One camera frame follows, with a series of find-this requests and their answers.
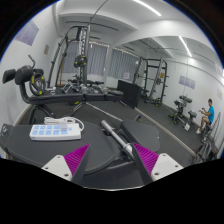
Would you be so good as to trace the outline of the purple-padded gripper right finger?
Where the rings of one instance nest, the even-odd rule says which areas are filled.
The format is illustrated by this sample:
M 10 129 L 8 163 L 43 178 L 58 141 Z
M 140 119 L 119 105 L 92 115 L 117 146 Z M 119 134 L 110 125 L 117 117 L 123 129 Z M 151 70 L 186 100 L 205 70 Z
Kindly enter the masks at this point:
M 137 143 L 133 146 L 134 160 L 144 185 L 182 169 L 182 166 L 167 153 L 157 154 Z

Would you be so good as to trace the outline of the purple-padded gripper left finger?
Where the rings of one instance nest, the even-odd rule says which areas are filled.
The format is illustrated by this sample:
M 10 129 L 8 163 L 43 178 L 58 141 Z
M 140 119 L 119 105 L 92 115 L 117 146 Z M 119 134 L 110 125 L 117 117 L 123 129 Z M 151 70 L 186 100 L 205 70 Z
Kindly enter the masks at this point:
M 42 169 L 75 184 L 84 176 L 90 152 L 90 145 L 84 145 L 66 156 L 56 155 Z

